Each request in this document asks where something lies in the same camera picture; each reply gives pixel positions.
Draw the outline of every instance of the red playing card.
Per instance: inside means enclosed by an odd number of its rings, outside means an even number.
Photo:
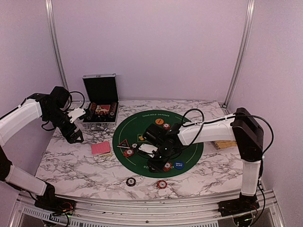
[[[93,155],[103,155],[110,153],[110,145],[108,141],[91,145],[91,153]]]

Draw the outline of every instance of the wall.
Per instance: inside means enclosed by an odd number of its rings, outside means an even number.
[[[0,1],[0,116],[35,92],[60,84],[45,12],[40,0]],[[5,146],[8,158],[35,174],[52,133],[32,122]],[[0,225],[7,226],[18,192],[0,182]]]
[[[303,1],[258,0],[230,110],[244,106],[268,119],[275,141],[263,181],[273,188],[285,226],[302,226]],[[268,144],[268,131],[265,144]]]
[[[116,72],[122,99],[222,102],[239,52],[247,3],[54,0],[69,88],[86,93],[83,75]]]

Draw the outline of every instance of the blue chip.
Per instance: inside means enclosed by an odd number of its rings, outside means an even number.
[[[183,169],[184,168],[184,162],[175,162],[174,166],[176,169]]]

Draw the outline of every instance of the round green mat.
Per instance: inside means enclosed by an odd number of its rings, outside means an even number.
[[[147,141],[141,141],[140,137],[148,126],[150,126],[151,123],[155,123],[157,119],[163,119],[165,123],[169,123],[172,126],[175,123],[179,123],[181,118],[182,116],[177,113],[164,110],[143,111],[126,118],[121,124],[119,124],[113,136],[113,149],[116,157],[127,169],[146,177],[167,178],[185,173],[200,159],[203,152],[203,143],[193,144],[191,147],[184,150],[178,158],[171,159],[169,161],[172,165],[177,161],[184,162],[185,166],[183,169],[178,170],[173,167],[168,172],[161,173],[150,172],[146,165],[147,159],[139,156],[137,153],[126,158],[123,156],[125,149],[117,148],[117,146],[125,139],[127,139],[129,146],[133,143],[137,143],[139,146],[142,143],[148,143]]]

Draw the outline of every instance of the white marble surface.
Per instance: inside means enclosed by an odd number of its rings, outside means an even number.
[[[183,115],[190,108],[199,108],[205,119],[223,116],[213,101],[120,101],[117,124],[128,116],[146,110],[168,110]],[[200,119],[191,112],[188,118]],[[95,199],[167,199],[227,192],[241,188],[242,162],[236,147],[218,150],[213,143],[204,144],[201,159],[184,174],[164,179],[166,189],[158,189],[159,179],[137,175],[126,169],[115,157],[99,158],[91,154],[91,144],[108,140],[112,146],[115,128],[107,132],[89,131],[81,122],[85,141],[69,144],[57,129],[42,158],[36,176],[53,184],[61,195]],[[126,179],[134,177],[136,185],[128,187]]]

